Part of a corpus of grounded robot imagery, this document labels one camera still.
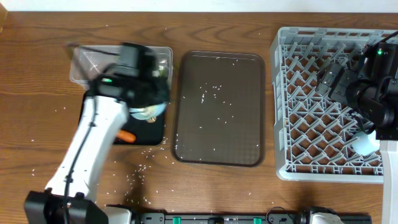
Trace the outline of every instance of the green tape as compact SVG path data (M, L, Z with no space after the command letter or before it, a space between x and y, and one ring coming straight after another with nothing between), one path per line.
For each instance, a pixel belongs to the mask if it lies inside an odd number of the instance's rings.
M181 217L173 217L173 224L181 224Z
M261 218L253 218L253 224L261 224L262 220Z

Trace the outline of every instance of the transparent plastic bin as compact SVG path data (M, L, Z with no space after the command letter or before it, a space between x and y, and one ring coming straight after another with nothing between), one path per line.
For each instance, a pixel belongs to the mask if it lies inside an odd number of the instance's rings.
M103 50L111 53L119 53L119 45L86 45L97 50ZM173 77L173 51L170 47L153 47L148 48L155 51L158 58L159 70L161 75L167 76L169 88L171 88L172 77ZM75 48L73 53L74 58L78 58L81 66L87 72L88 78L95 78L103 69L110 63L117 61L118 56L106 55L98 52L92 52L86 49ZM70 81L81 85L85 90L88 89L86 81L81 76L79 69L76 68L72 62L70 67Z
M379 151L353 151L359 131L349 107L315 92L317 72L330 63L352 67L365 44L393 30L283 27L274 39L275 166L282 180L383 183ZM398 44L397 38L388 42Z

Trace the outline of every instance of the clear plastic container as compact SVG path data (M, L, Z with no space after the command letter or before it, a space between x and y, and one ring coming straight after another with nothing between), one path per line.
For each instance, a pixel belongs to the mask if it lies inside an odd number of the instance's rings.
M84 46L97 50L102 50L111 53L119 53L119 45L91 45ZM156 52L159 61L159 71L161 75L167 76L169 88L171 88L173 77L173 51L170 47L153 47L148 48ZM83 69L86 70L88 78L95 78L102 70L110 63L115 63L118 56L105 55L98 52L92 52L79 47L75 48L73 57L78 58ZM81 85L85 90L88 89L85 79L80 74L79 69L72 63L70 67L70 81Z

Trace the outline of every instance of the white plastic crate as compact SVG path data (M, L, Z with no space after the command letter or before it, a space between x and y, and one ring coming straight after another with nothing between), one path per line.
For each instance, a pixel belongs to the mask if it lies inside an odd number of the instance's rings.
M383 183L377 151L352 150L359 131L350 108L315 92L317 72L330 63L356 64L365 44L393 30L280 28L271 45L275 98L276 173L282 180ZM398 44L397 38L388 42Z

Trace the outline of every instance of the wood grain surface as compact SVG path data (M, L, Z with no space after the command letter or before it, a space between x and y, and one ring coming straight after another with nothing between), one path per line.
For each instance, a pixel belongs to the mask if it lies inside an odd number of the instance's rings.
M44 189L76 131L83 89L69 80L70 61L63 44L70 41L168 46L173 49L176 68L189 50L249 52L266 62L266 158L259 167L175 161L169 141L175 111L172 103L167 110L166 144L111 149L99 184L99 207L123 203L169 213L266 213L273 206L294 211L316 205L340 213L368 213L374 223L380 223L382 185L288 182L275 174L269 47L283 26L397 29L398 15L10 13L0 35L0 223L27 221L25 197L30 190ZM143 174L134 173L139 164L148 167Z

